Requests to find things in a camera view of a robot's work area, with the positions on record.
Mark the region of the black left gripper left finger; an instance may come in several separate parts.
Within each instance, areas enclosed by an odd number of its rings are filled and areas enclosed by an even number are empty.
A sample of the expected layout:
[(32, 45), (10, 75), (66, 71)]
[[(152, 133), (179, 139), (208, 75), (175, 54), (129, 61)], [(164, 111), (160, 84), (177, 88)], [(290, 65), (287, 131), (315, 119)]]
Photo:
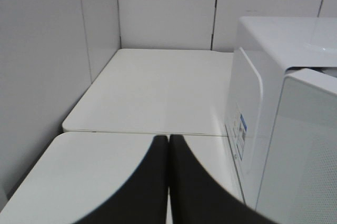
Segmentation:
[(156, 135), (131, 176), (77, 223), (166, 223), (168, 137)]

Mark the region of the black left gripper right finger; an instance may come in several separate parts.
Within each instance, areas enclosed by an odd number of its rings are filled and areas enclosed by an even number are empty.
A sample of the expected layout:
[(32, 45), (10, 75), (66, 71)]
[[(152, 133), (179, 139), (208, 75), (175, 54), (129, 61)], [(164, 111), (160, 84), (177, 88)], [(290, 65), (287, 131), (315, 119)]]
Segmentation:
[(173, 223), (268, 223), (216, 182), (182, 135), (170, 135), (168, 150)]

